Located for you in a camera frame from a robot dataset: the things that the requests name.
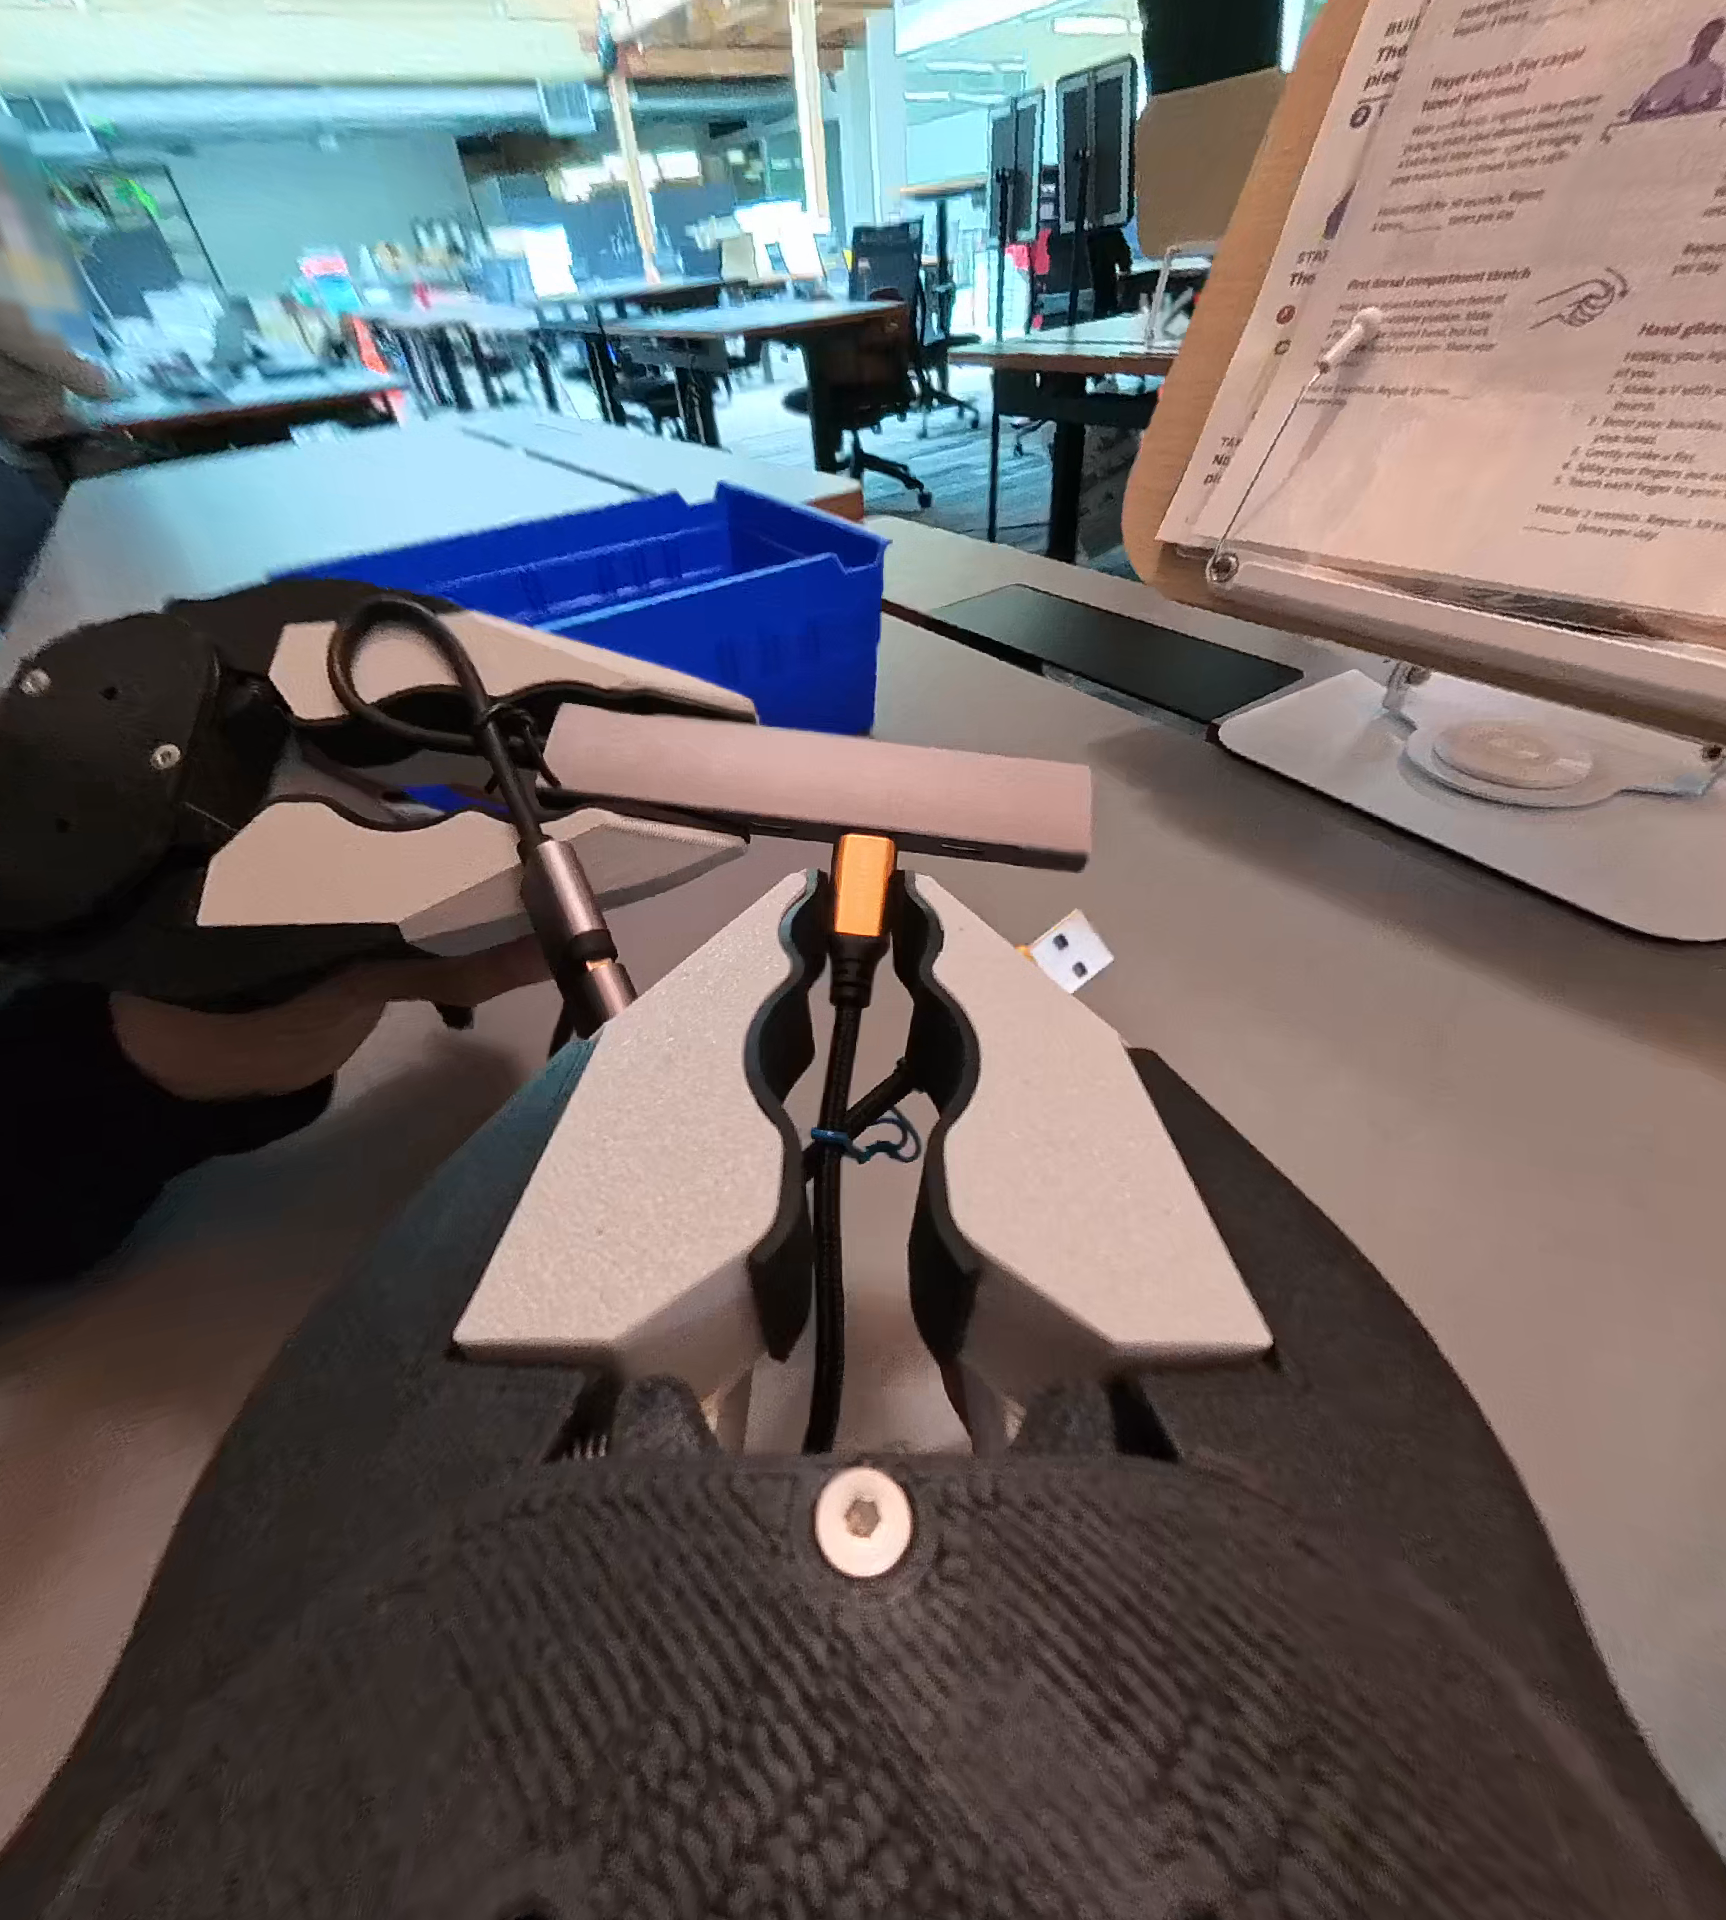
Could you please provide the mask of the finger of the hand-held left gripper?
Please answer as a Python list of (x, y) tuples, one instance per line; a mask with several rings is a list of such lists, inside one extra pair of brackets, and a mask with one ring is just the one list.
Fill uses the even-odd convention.
[(586, 956), (611, 908), (654, 899), (749, 851), (749, 832), (572, 808), (518, 845), (492, 808), (415, 827), (353, 821), (325, 800), (252, 815), (193, 899), (201, 962), (484, 956), (518, 931)]
[(378, 739), (471, 739), (478, 707), (518, 709), (535, 727), (548, 727), (560, 707), (759, 722), (749, 694), (457, 605), (294, 616), (279, 636), (267, 678), (299, 727), (325, 732), (347, 722)]

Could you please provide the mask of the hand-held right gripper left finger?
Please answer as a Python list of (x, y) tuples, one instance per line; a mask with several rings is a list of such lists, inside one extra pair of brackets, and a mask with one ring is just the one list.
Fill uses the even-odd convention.
[(819, 873), (610, 1021), (457, 1323), (471, 1364), (755, 1373), (806, 1330)]

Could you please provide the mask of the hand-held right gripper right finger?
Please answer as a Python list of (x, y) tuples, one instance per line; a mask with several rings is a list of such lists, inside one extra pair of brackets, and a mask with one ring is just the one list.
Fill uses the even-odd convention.
[(1272, 1357), (1123, 1037), (937, 879), (901, 879), (901, 1070), (932, 1109), (906, 1300), (973, 1422)]

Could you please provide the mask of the blue plastic bin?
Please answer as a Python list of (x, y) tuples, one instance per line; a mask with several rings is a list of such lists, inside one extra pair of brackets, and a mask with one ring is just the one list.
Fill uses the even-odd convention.
[(871, 732), (886, 540), (724, 485), (347, 551), (267, 582), (338, 616), (374, 591), (452, 601), (741, 694), (769, 732)]

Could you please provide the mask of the grey USB hub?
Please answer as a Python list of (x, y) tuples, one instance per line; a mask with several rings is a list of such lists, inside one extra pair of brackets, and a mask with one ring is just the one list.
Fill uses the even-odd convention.
[(566, 707), (540, 770), (540, 801), (664, 808), (791, 840), (889, 835), (901, 851), (1060, 873), (1091, 863), (1091, 767), (1076, 760)]

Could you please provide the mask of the person's left hand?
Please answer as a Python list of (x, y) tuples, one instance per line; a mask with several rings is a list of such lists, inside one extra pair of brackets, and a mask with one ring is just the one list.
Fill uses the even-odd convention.
[(177, 1101), (294, 1095), (340, 1072), (391, 1001), (478, 1011), (548, 983), (533, 945), (457, 962), (371, 962), (251, 1016), (201, 1016), (134, 993), (110, 997), (110, 1027), (128, 1070)]

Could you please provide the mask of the long wooden desk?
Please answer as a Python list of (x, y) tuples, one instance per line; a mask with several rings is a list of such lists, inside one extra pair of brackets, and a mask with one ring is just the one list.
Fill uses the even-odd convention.
[(726, 372), (731, 345), (797, 345), (806, 390), (806, 459), (814, 471), (833, 471), (845, 442), (833, 405), (839, 364), (871, 335), (889, 341), (906, 320), (906, 297), (749, 297), (611, 320), (600, 328), (600, 341), (674, 372), (686, 442), (703, 449), (724, 449), (713, 390)]

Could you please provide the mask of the black office chair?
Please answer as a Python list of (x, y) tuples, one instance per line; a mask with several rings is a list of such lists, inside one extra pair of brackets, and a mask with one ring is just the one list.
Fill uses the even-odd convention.
[(880, 471), (901, 485), (915, 511), (932, 511), (926, 485), (860, 442), (889, 417), (915, 417), (915, 427), (926, 427), (932, 413), (958, 413), (974, 427), (982, 413), (943, 390), (943, 335), (926, 328), (922, 227), (859, 227), (850, 239), (850, 297), (886, 307), (886, 320), (859, 328), (833, 367), (845, 471), (859, 485)]

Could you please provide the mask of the white desk with black legs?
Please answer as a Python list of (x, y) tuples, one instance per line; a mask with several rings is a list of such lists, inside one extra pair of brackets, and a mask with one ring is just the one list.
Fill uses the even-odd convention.
[(1114, 314), (1045, 328), (1011, 341), (958, 341), (957, 367), (988, 367), (988, 540), (998, 539), (998, 422), (1045, 422), (1045, 540), (1041, 560), (1076, 565), (1078, 471), (1091, 427), (1138, 436), (1158, 417), (1160, 382), (1187, 320)]

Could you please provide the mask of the black monitor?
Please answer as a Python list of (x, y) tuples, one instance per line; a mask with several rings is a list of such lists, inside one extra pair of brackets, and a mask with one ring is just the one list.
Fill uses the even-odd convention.
[(1138, 61), (1102, 61), (1060, 77), (1060, 236), (1123, 227), (1135, 216)]
[(988, 239), (998, 251), (1038, 239), (1041, 198), (1041, 90), (1015, 90), (988, 118)]

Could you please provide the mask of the small wooden document stand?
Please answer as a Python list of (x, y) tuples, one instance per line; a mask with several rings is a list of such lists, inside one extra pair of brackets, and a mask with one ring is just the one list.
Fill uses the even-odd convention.
[(1185, 295), (1185, 266), (1203, 266), (1239, 214), (1249, 167), (1275, 118), (1287, 69), (1264, 65), (1234, 83), (1158, 90), (1135, 126), (1135, 227), (1138, 253), (1160, 266), (1138, 341), (1169, 333), (1169, 295)]

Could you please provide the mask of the black square panel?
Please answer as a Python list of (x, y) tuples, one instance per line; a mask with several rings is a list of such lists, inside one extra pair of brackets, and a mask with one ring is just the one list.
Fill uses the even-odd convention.
[(1280, 0), (1138, 0), (1147, 90), (1239, 83), (1280, 65)]

